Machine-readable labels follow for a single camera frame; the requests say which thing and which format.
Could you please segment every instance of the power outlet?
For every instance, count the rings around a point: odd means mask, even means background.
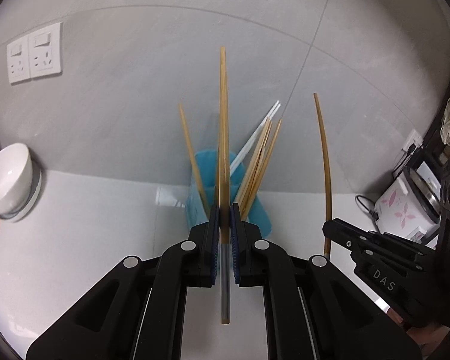
[[[30,78],[27,36],[7,45],[7,71],[10,84]]]
[[[61,22],[28,34],[30,74],[32,77],[47,76],[62,71],[60,63]]]
[[[418,148],[423,143],[422,136],[417,132],[417,130],[413,129],[411,130],[410,134],[408,135],[408,138],[406,139],[405,143],[403,144],[402,150],[408,151],[408,148],[411,144],[415,144],[415,146]]]

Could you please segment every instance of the kitchen appliance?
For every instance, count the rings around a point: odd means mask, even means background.
[[[425,162],[405,167],[375,203],[378,229],[415,242],[431,239],[439,228],[439,196],[440,181]]]

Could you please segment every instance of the black cable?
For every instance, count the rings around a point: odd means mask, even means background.
[[[367,210],[368,214],[372,217],[372,219],[375,222],[378,221],[378,214],[377,214],[377,212],[372,210],[372,209],[370,209],[370,208],[368,208],[367,205],[360,200],[360,198],[368,200],[370,203],[373,204],[373,206],[375,206],[375,202],[372,199],[367,198],[366,196],[363,196],[363,195],[356,195],[355,196],[355,202],[357,204],[360,204],[363,208],[365,208],[365,210]]]
[[[415,149],[416,149],[416,146],[415,146],[414,143],[411,144],[411,145],[408,147],[408,150],[406,151],[405,157],[403,157],[402,161],[400,161],[400,163],[399,163],[399,164],[391,171],[392,177],[395,178],[394,173],[395,173],[398,169],[400,169],[400,167],[404,164],[404,162],[405,162],[406,160],[408,160],[408,158],[413,154],[413,152],[415,151]]]
[[[403,165],[403,163],[407,160],[407,158],[408,158],[408,154],[405,153],[405,157],[403,157],[402,161],[391,171],[392,174],[395,173],[395,171]]]

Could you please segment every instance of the gray wall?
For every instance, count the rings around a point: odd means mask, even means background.
[[[60,20],[63,73],[8,84],[6,44]],[[232,150],[283,103],[269,191],[323,191],[313,92],[334,191],[379,191],[410,130],[426,132],[450,75],[436,0],[4,0],[0,146],[24,142],[54,170],[185,185],[176,105],[195,149],[214,147],[220,45]]]

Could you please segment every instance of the chopstick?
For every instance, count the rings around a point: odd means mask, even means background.
[[[250,212],[250,209],[252,207],[253,201],[255,200],[255,197],[257,196],[257,192],[258,192],[258,189],[260,187],[260,183],[262,182],[263,176],[265,174],[265,170],[267,169],[268,163],[270,161],[270,157],[272,156],[272,152],[274,150],[275,142],[276,142],[277,137],[278,137],[278,132],[280,131],[280,126],[282,126],[282,120],[281,119],[278,121],[277,127],[276,127],[275,132],[274,132],[274,136],[271,139],[270,146],[269,146],[269,148],[267,150],[267,154],[265,155],[265,159],[263,161],[263,164],[260,167],[260,169],[258,170],[258,172],[259,172],[258,173],[258,177],[257,177],[255,183],[252,186],[252,190],[251,190],[250,195],[249,195],[249,197],[247,199],[247,202],[246,202],[245,210],[243,211],[243,214],[241,215],[242,220],[244,220],[248,216],[248,213]]]
[[[221,322],[230,323],[230,158],[228,148],[228,88],[225,47],[220,47],[220,135],[218,203],[220,208]]]
[[[257,181],[258,174],[259,174],[260,169],[262,168],[262,165],[263,165],[263,161],[265,160],[265,148],[267,146],[268,137],[270,135],[270,131],[271,130],[272,130],[272,123],[270,123],[268,125],[267,132],[265,133],[265,140],[263,141],[263,147],[262,147],[262,150],[260,151],[260,156],[259,156],[259,160],[258,160],[258,163],[257,163],[257,168],[255,169],[255,173],[253,175],[252,182],[250,183],[250,186],[249,186],[249,188],[247,190],[247,200],[248,200],[248,197],[250,196],[250,192],[251,192],[251,189],[252,189],[253,185]]]
[[[253,151],[252,158],[250,159],[250,163],[248,164],[247,170],[245,171],[245,175],[243,176],[242,183],[240,184],[240,187],[238,188],[238,192],[235,197],[235,202],[238,203],[238,207],[240,209],[240,213],[243,212],[245,207],[244,204],[244,197],[248,189],[248,185],[250,184],[251,178],[253,178],[253,174],[255,172],[255,169],[257,167],[257,162],[260,156],[260,152],[263,149],[263,142],[265,140],[265,135],[267,134],[267,128],[270,125],[271,121],[267,118],[265,121],[265,126],[262,129],[262,133],[260,133],[260,137],[257,142],[257,146],[255,147],[255,150]]]
[[[262,122],[257,127],[257,129],[253,132],[252,135],[250,135],[250,138],[248,138],[248,141],[245,143],[245,145],[243,145],[242,149],[239,151],[239,153],[236,155],[235,159],[232,161],[230,165],[230,177],[232,176],[232,174],[234,174],[240,163],[243,161],[245,156],[252,148],[253,144],[257,140],[258,135],[260,134],[262,127],[265,125],[265,121],[267,119],[272,120],[272,118],[275,116],[280,107],[281,103],[277,100],[274,106],[270,108],[270,111],[268,111],[267,115],[263,118]]]
[[[332,178],[330,176],[330,160],[328,158],[327,137],[325,135],[325,126],[323,124],[322,110],[320,110],[320,101],[317,93],[313,93],[315,99],[315,108],[317,109],[318,126],[320,129],[320,140],[322,141],[323,154],[323,172],[325,175],[325,220],[332,220]],[[325,238],[323,245],[323,256],[329,260],[332,248],[332,240]]]
[[[200,176],[200,169],[195,159],[195,152],[193,151],[192,142],[190,139],[190,133],[188,132],[187,119],[185,118],[185,112],[183,112],[182,104],[179,103],[178,110],[180,111],[180,119],[182,120],[183,135],[185,137],[185,142],[187,143],[188,157],[190,157],[190,162],[192,164],[193,176],[195,177],[195,182],[197,183],[198,193],[200,199],[202,200],[203,209],[207,214],[207,218],[210,216],[210,207],[207,202],[207,195],[205,194],[205,189],[203,189],[202,177]]]

